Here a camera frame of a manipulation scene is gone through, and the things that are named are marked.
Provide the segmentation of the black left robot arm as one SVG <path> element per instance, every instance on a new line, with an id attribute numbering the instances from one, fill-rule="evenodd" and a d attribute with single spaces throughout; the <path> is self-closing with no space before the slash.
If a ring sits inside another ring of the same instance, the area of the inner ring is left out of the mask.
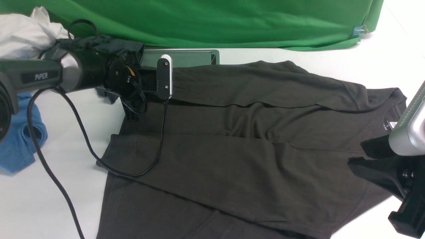
<path id="1" fill-rule="evenodd" d="M 41 89 L 61 93 L 102 88 L 124 101 L 147 105 L 146 94 L 172 96 L 172 60 L 164 55 L 157 69 L 141 68 L 138 52 L 126 57 L 90 47 L 55 47 L 40 59 L 1 59 L 1 138 L 19 111 L 18 94 Z"/>

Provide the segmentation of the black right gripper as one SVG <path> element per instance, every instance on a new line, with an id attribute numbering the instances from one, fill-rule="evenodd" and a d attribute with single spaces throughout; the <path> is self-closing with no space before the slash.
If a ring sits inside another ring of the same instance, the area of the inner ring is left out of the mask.
<path id="1" fill-rule="evenodd" d="M 424 233 L 424 156 L 399 156 L 389 135 L 361 142 L 366 157 L 349 158 L 352 173 L 402 200 L 388 219 L 397 233 L 420 239 Z"/>

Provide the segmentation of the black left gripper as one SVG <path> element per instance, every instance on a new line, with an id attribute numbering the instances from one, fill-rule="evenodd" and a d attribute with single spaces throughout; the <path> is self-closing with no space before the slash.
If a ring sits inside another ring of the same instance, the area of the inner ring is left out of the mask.
<path id="1" fill-rule="evenodd" d="M 150 103 L 159 103 L 156 94 L 156 69 L 154 67 L 142 67 L 140 61 L 142 54 L 129 51 L 120 54 L 126 65 L 134 72 L 126 82 L 126 91 L 120 95 L 127 121 L 138 121 L 139 116 L 146 113 Z"/>

